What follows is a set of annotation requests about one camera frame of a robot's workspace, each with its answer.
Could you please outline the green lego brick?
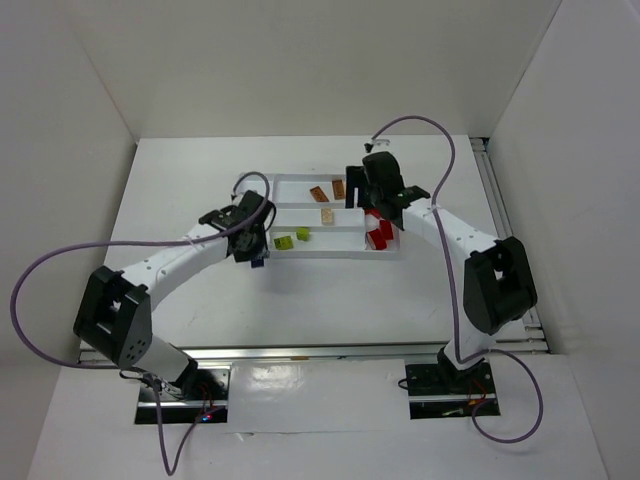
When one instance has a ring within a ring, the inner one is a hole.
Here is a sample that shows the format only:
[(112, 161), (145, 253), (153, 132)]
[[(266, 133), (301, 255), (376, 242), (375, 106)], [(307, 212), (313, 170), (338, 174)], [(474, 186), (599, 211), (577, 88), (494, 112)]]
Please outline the green lego brick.
[(310, 240), (310, 230), (307, 227), (298, 227), (296, 229), (296, 238), (299, 241), (307, 242)]
[(278, 251), (287, 251), (294, 248), (294, 241), (290, 235), (274, 238), (273, 244), (275, 249)]

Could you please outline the red cross lego brick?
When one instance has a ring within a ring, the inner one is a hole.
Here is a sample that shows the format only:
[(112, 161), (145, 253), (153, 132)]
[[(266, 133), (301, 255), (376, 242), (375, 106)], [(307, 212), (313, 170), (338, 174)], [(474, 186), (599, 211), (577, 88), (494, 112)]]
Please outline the red cross lego brick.
[(387, 250), (394, 239), (393, 226), (388, 220), (380, 220), (375, 226), (367, 228), (366, 240), (372, 250)]

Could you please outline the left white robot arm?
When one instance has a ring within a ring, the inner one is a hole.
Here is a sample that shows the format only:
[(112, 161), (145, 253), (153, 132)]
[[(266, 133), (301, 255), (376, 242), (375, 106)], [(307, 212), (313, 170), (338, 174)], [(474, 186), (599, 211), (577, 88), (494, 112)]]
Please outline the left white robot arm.
[(82, 341), (122, 371), (140, 373), (185, 398), (206, 376), (195, 359), (153, 333), (152, 314), (174, 290), (204, 269), (233, 258), (261, 265), (268, 256), (266, 223), (275, 205), (255, 191), (203, 215), (178, 241), (144, 260), (89, 277), (73, 326)]

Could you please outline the purple lego brick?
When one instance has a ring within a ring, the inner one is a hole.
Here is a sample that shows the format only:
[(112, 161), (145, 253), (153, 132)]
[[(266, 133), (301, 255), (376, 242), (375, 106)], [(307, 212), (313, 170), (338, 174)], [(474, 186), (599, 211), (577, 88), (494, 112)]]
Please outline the purple lego brick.
[(255, 257), (250, 261), (250, 265), (252, 269), (256, 269), (256, 268), (263, 268), (265, 266), (265, 260), (268, 258), (268, 255), (266, 256), (259, 256), (259, 257)]

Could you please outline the brown lego plate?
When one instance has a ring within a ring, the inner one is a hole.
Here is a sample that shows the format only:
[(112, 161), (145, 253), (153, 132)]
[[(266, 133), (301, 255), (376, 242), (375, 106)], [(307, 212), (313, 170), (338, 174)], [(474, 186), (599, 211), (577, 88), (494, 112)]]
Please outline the brown lego plate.
[(331, 181), (332, 192), (335, 200), (344, 200), (346, 198), (346, 191), (344, 181), (342, 179), (333, 179)]

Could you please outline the red and brown lego stack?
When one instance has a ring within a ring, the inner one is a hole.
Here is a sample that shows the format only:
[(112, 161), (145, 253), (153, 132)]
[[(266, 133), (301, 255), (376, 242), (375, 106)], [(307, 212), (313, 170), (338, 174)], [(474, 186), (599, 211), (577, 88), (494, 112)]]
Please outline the red and brown lego stack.
[(327, 197), (327, 195), (325, 194), (325, 192), (322, 190), (320, 186), (312, 187), (310, 189), (310, 194), (315, 202), (318, 202), (318, 203), (329, 202), (329, 198)]

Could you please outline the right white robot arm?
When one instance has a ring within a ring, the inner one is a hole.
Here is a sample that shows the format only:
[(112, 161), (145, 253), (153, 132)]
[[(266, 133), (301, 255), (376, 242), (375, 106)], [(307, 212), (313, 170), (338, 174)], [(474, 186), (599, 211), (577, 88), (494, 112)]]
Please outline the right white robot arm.
[(418, 186), (407, 186), (388, 144), (365, 145), (361, 165), (346, 168), (348, 208), (373, 209), (399, 230), (441, 250), (453, 298), (452, 339), (437, 355), (446, 385), (471, 376), (502, 328), (538, 300), (523, 243), (499, 239), (453, 215)]

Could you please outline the tan lego plate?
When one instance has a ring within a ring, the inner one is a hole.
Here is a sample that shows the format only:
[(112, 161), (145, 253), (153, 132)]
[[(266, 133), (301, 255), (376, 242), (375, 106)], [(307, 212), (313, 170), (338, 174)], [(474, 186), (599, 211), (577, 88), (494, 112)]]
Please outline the tan lego plate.
[(331, 208), (322, 208), (320, 215), (323, 226), (331, 226), (334, 224), (334, 211)]

